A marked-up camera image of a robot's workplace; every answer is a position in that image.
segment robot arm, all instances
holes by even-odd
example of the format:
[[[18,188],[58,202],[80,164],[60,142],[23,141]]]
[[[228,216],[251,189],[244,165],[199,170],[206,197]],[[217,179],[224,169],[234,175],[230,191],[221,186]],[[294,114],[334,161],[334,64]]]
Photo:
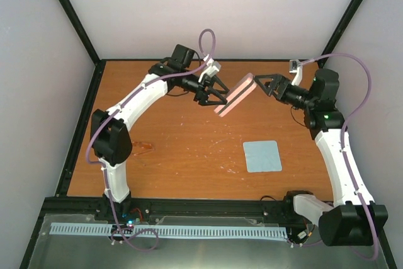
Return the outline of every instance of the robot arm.
[[[110,120],[108,125],[99,133],[93,144],[95,155],[106,169],[108,184],[113,201],[122,203],[129,195],[130,190],[126,180],[126,160],[132,152],[132,141],[129,132],[137,119],[159,98],[165,96],[175,86],[195,94],[194,101],[200,105],[223,105],[227,100],[223,95],[228,93],[228,88],[216,76],[220,70],[220,64],[209,59],[200,76],[190,74],[181,77],[170,77],[157,80],[158,77],[185,72],[191,63],[194,51],[177,45],[172,56],[159,62],[149,69],[143,81],[124,99],[107,111],[96,110],[91,117],[91,137],[99,129],[100,125],[110,116],[110,113],[118,113]],[[218,83],[222,89],[213,88]],[[213,94],[219,100],[210,101]]]
[[[309,89],[294,85],[302,79],[302,74],[298,76],[296,73],[293,81],[280,74],[255,76],[254,79],[268,96],[274,96],[278,101],[304,111],[305,126],[321,151],[329,173],[334,203],[330,206],[307,191],[288,192],[285,200],[290,205],[290,211],[306,217],[319,227],[326,245],[369,246],[373,242],[372,234],[352,180],[355,179],[360,188],[377,232],[382,230],[388,215],[386,207],[375,204],[364,185],[349,146],[347,130],[344,134],[345,147],[341,150],[344,117],[335,106],[339,88],[338,73],[318,69]],[[349,160],[351,171],[343,158],[343,152]]]

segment purple cable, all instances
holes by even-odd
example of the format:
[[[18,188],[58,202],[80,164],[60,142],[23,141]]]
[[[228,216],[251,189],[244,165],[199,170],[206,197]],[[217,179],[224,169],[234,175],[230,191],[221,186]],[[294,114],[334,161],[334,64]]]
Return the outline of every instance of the purple cable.
[[[343,150],[343,158],[344,158],[344,162],[346,163],[348,174],[350,175],[351,181],[353,182],[354,189],[359,190],[360,188],[357,184],[356,178],[354,177],[353,170],[351,169],[351,165],[348,160],[347,152],[344,151],[344,148],[346,146],[344,142],[345,142],[346,128],[347,128],[348,122],[365,105],[365,103],[368,101],[368,98],[370,97],[370,93],[372,90],[371,74],[370,74],[369,69],[367,68],[367,66],[364,64],[364,62],[362,60],[355,57],[354,55],[345,54],[345,53],[331,53],[331,54],[327,54],[327,55],[322,55],[322,56],[316,57],[314,59],[309,59],[309,60],[303,61],[303,62],[301,62],[301,64],[304,66],[308,63],[315,62],[315,61],[321,60],[323,58],[328,58],[328,57],[348,57],[348,58],[351,58],[351,59],[357,61],[360,64],[360,66],[362,66],[362,68],[364,69],[366,78],[368,79],[368,88],[367,88],[366,95],[365,95],[363,101],[360,103],[360,105],[357,106],[357,108],[355,110],[353,110],[352,113],[350,113],[347,116],[346,120],[343,123],[343,126],[341,127],[341,134],[340,134],[341,149]],[[363,258],[364,260],[374,261],[378,258],[378,253],[379,253],[379,243],[378,243],[377,231],[375,229],[375,225],[373,223],[373,219],[372,219],[370,210],[369,210],[367,204],[365,203],[363,195],[360,192],[358,192],[357,196],[360,199],[360,202],[364,208],[366,218],[368,219],[368,223],[370,225],[372,240],[373,240],[373,255],[371,257],[367,257],[367,256],[362,255],[361,253],[355,251],[354,249],[352,249],[352,250],[354,251],[354,253],[356,255]]]
[[[112,200],[112,192],[111,192],[111,190],[110,190],[110,188],[109,188],[108,175],[107,175],[107,170],[106,170],[106,168],[103,168],[103,179],[104,179],[104,181],[105,181],[105,188],[106,188],[106,190],[108,191],[109,202],[110,202],[110,204],[111,204],[113,218],[114,218],[114,220],[115,220],[116,226],[117,226],[117,228],[118,228],[118,230],[119,230],[119,233],[120,233],[120,235],[122,236],[123,240],[124,240],[130,247],[132,247],[133,249],[135,249],[135,250],[137,250],[137,251],[140,251],[140,252],[150,252],[150,251],[154,250],[154,249],[158,246],[159,236],[158,236],[158,233],[157,233],[155,230],[151,229],[151,228],[147,228],[147,229],[140,230],[140,231],[136,232],[135,234],[133,234],[132,236],[130,236],[129,238],[126,238],[126,237],[125,237],[125,235],[124,235],[124,233],[123,233],[123,230],[127,230],[127,229],[130,229],[130,228],[121,228],[121,227],[120,227],[119,220],[118,220],[118,216],[116,215],[115,206],[114,206],[113,200]],[[135,238],[136,236],[138,236],[139,234],[142,234],[142,233],[147,232],[147,231],[150,231],[150,232],[154,233],[155,236],[156,236],[156,243],[153,245],[153,247],[151,247],[151,248],[149,248],[149,249],[142,249],[142,248],[139,248],[139,247],[134,246],[134,245],[130,242],[131,239],[134,239],[134,238]]]
[[[323,241],[320,239],[318,242],[314,242],[312,244],[304,244],[302,245],[303,248],[314,247],[317,245],[323,244]]]
[[[192,71],[188,71],[188,72],[179,72],[179,73],[176,73],[176,74],[170,74],[170,75],[165,75],[165,76],[161,76],[161,77],[155,78],[155,79],[153,79],[153,80],[147,82],[147,83],[145,84],[145,87],[147,87],[148,85],[151,85],[151,84],[153,84],[153,83],[155,83],[155,82],[157,82],[157,81],[159,81],[159,80],[164,80],[164,79],[172,78],[172,77],[188,76],[188,75],[194,74],[194,73],[200,71],[201,69],[203,69],[203,68],[206,66],[207,62],[213,57],[213,54],[214,54],[214,52],[215,52],[215,34],[214,34],[213,30],[211,30],[211,29],[209,29],[209,28],[206,28],[205,30],[203,30],[203,31],[200,33],[200,36],[199,36],[199,46],[201,47],[201,41],[202,41],[203,35],[204,35],[206,32],[209,32],[209,33],[212,34],[213,43],[212,43],[212,49],[211,49],[211,51],[210,51],[210,53],[209,53],[209,55],[208,55],[207,60],[206,60],[201,66],[197,67],[196,69],[193,69]],[[124,107],[126,106],[126,104],[127,104],[128,102],[130,102],[130,100],[133,99],[133,98],[134,98],[139,92],[141,92],[143,89],[144,89],[143,86],[140,86],[138,89],[136,89],[124,102],[122,102],[122,104],[120,105],[120,107],[121,107],[121,108],[124,108]],[[86,149],[86,161],[87,161],[88,164],[100,164],[100,165],[102,165],[102,167],[105,167],[105,165],[104,165],[101,161],[91,161],[91,160],[89,159],[89,152],[91,151],[91,148],[92,148],[92,146],[93,146],[93,144],[94,144],[96,138],[99,136],[99,134],[101,133],[101,131],[105,128],[106,124],[108,124],[109,121],[112,120],[113,117],[118,114],[118,112],[119,112],[119,110],[115,110],[115,111],[101,124],[101,126],[99,126],[99,128],[96,130],[96,132],[94,133],[93,137],[92,137],[91,140],[89,141],[89,144],[88,144],[87,149]]]
[[[203,38],[203,35],[204,35],[206,32],[209,32],[209,33],[211,33],[211,35],[212,35],[212,39],[213,39],[213,42],[212,42],[212,49],[211,49],[211,51],[210,51],[210,53],[209,53],[209,55],[208,55],[207,60],[206,60],[201,66],[197,67],[196,69],[193,69],[192,71],[188,71],[188,72],[179,72],[179,73],[176,73],[176,74],[170,74],[170,75],[161,76],[161,77],[155,78],[155,79],[153,79],[153,80],[151,80],[151,81],[145,83],[144,87],[143,87],[143,86],[140,86],[140,87],[139,87],[138,89],[136,89],[124,102],[122,102],[122,104],[120,105],[120,108],[124,108],[124,107],[126,106],[126,104],[127,104],[131,99],[134,98],[134,96],[136,96],[139,92],[141,92],[144,88],[148,87],[148,85],[151,85],[152,83],[155,83],[155,82],[157,82],[157,81],[159,81],[159,80],[164,80],[164,79],[167,79],[167,78],[172,78],[172,77],[188,76],[188,75],[194,74],[194,73],[200,71],[201,69],[203,69],[203,68],[206,66],[207,62],[213,57],[213,54],[214,54],[214,52],[215,52],[215,34],[214,34],[213,30],[211,30],[211,29],[209,29],[209,28],[206,28],[205,30],[203,30],[203,31],[200,33],[200,36],[199,36],[199,45],[200,45],[200,42],[201,42],[201,40],[202,40],[202,38]],[[157,233],[155,230],[153,230],[153,229],[143,229],[143,230],[141,230],[141,231],[139,231],[139,232],[136,232],[135,234],[133,234],[133,235],[130,236],[129,238],[126,238],[126,237],[125,237],[125,235],[123,234],[123,229],[120,227],[119,220],[118,220],[118,217],[117,217],[117,215],[116,215],[115,206],[114,206],[114,204],[113,204],[112,193],[111,193],[111,190],[110,190],[110,188],[109,188],[109,181],[108,181],[107,170],[105,169],[105,164],[102,163],[101,161],[91,161],[91,160],[89,159],[89,152],[91,151],[91,148],[92,148],[92,146],[93,146],[93,144],[94,144],[96,138],[99,136],[100,132],[105,128],[105,126],[109,123],[109,121],[112,120],[113,117],[118,114],[118,112],[119,112],[119,110],[115,110],[115,111],[99,126],[99,128],[98,128],[98,129],[96,130],[96,132],[94,133],[94,135],[93,135],[93,137],[91,138],[91,140],[89,141],[89,144],[88,144],[87,149],[86,149],[86,161],[87,161],[88,164],[100,164],[100,165],[103,167],[103,178],[104,178],[104,182],[105,182],[106,191],[108,192],[108,197],[109,197],[109,201],[110,201],[111,208],[112,208],[113,218],[114,218],[114,220],[115,220],[115,223],[116,223],[116,226],[117,226],[117,228],[118,228],[118,230],[119,230],[119,233],[120,233],[120,234],[122,235],[122,237],[123,237],[123,240],[124,240],[130,247],[132,247],[133,249],[136,249],[136,250],[142,251],[142,252],[147,252],[147,251],[151,251],[151,250],[153,250],[153,249],[155,249],[155,248],[157,247],[158,242],[159,242],[158,233]],[[155,243],[155,245],[154,245],[153,247],[151,247],[150,249],[138,248],[138,247],[134,246],[132,243],[129,242],[130,239],[133,239],[133,238],[135,238],[136,236],[138,236],[139,234],[141,234],[141,233],[143,233],[143,232],[146,232],[146,231],[151,231],[152,233],[154,233],[154,234],[156,235],[156,243]]]
[[[199,35],[199,49],[200,49],[200,53],[201,53],[204,57],[206,57],[206,54],[204,53],[204,50],[203,50],[202,38],[203,38],[203,35],[204,35],[204,33],[205,33],[206,31],[210,31],[210,30],[209,30],[208,28],[206,28],[205,30],[201,31],[201,33],[200,33],[200,35]],[[213,37],[212,50],[214,50],[214,49],[215,49],[215,39],[214,39],[214,37]]]

